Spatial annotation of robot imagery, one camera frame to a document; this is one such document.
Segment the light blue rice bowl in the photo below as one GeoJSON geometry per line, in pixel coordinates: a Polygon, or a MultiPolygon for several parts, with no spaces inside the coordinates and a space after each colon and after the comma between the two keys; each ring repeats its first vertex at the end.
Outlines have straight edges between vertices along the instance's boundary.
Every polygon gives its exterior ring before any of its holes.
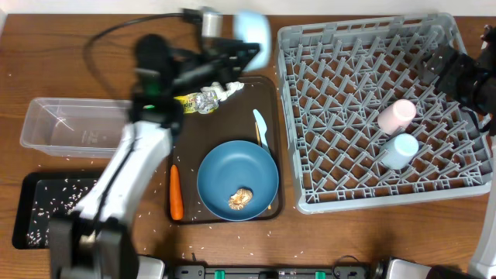
{"type": "Polygon", "coordinates": [[[259,53],[248,63],[245,71],[257,71],[269,64],[271,56],[270,23],[265,15],[244,10],[234,15],[234,37],[245,43],[259,43],[259,53]]]}

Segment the pink cup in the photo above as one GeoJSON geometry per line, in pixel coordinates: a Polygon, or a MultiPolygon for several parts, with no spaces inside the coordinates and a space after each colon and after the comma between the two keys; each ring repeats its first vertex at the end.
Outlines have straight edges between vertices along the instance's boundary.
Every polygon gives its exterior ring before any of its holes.
{"type": "Polygon", "coordinates": [[[400,127],[406,128],[416,116],[416,107],[413,102],[400,99],[389,105],[377,117],[377,124],[388,135],[400,127]]]}

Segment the light blue cup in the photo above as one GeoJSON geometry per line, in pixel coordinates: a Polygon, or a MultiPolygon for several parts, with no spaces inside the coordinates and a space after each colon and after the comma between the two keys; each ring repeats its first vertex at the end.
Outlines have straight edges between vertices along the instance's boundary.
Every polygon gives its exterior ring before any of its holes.
{"type": "Polygon", "coordinates": [[[386,155],[381,163],[390,169],[400,170],[407,166],[419,151],[418,140],[407,133],[402,133],[388,140],[381,151],[386,150],[386,155]]]}

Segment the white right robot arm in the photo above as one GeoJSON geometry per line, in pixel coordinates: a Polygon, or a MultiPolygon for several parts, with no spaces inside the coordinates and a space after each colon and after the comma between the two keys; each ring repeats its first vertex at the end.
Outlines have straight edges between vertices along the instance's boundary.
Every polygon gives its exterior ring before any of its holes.
{"type": "MultiPolygon", "coordinates": [[[[460,110],[472,118],[478,140],[484,147],[488,166],[495,167],[495,28],[486,25],[476,59],[443,45],[419,62],[418,75],[424,83],[447,94],[460,104],[460,110]]],[[[468,270],[461,278],[495,277],[495,170],[491,170],[490,188],[483,229],[468,270]]]]}

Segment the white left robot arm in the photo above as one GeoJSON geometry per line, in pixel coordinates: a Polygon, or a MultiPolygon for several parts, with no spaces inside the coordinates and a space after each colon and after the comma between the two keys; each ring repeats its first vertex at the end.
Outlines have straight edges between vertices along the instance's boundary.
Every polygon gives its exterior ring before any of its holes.
{"type": "Polygon", "coordinates": [[[235,81],[262,48],[262,43],[213,38],[199,63],[182,71],[163,37],[148,34],[137,41],[139,83],[117,151],[74,210],[49,222],[52,278],[164,277],[162,260],[136,252],[131,226],[154,171],[181,131],[184,110],[177,97],[214,81],[235,81]]]}

